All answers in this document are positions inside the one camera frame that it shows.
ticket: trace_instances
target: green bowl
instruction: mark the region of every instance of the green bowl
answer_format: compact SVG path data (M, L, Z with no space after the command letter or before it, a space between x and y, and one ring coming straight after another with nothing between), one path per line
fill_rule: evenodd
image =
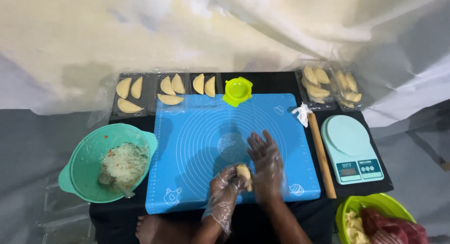
M153 133L126 124L104 126L83 138L59 174L59 187L93 203L109 203L123 198L122 194L105 189L98 183L97 177L101 171L100 162L108 150L124 142L131 142L143 148L149 159L144 174L130 189L134 190L149 171L150 160L158 141Z
M336 213L336 225L339 230L337 235L342 244L350 244L345 225L345 213L353 210L359 215L360 210L365 207L372 207L385 217L401 218L416 223L413 216L411 216L402 204L385 193L373 194L365 197L351 196L337 208Z

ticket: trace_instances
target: bowl handle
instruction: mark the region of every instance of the bowl handle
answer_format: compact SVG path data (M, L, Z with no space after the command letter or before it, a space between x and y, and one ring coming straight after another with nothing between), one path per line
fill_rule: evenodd
M149 153L150 153L150 158L151 158L153 156L153 153L156 151L156 148L158 147L158 140L156 139L156 136L151 132L144 132L144 131L141 131L141 132L143 133L143 135L149 142L149 145L150 145Z
M70 162L63 168L61 173L59 173L58 183L59 188L64 190L65 192L70 192L76 194L75 189L73 188L72 182L70 181Z

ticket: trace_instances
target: rolling pin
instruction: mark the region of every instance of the rolling pin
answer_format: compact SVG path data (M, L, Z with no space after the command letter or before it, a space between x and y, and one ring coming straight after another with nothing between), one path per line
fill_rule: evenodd
M323 148L322 137L320 136L319 126L317 125L315 114L309 113L308 120L311 127L312 138L314 140L315 151L319 160L320 172L322 173L323 185L325 185L327 197L330 199L335 199L336 191L334 190L333 180L331 179L327 156L325 155L325 149Z

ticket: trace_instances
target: hand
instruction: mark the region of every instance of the hand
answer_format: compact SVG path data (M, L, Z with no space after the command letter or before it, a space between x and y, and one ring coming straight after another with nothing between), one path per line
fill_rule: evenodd
M240 163L225 167L209 182L209 201L202 217L203 220L212 216L226 234L230 233L231 216L236 206L236 198L244 190L246 181L244 177L237 176L238 165Z
M277 143L267 130L262 131L266 141L256 132L247 138L250 148L247 150L251 160L255 163L255 175L252 178L255 188L256 201L261 204L281 197L281 185L284 171L283 160Z

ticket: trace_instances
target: printed teapot icon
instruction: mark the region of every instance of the printed teapot icon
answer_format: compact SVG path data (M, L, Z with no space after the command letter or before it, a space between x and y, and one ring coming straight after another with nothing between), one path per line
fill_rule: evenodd
M177 205L180 201L178 200L178 196L181 194L183 189L178 188L175 191L171 191L169 188L166 189L166 195L164 196L164 201L167 205Z

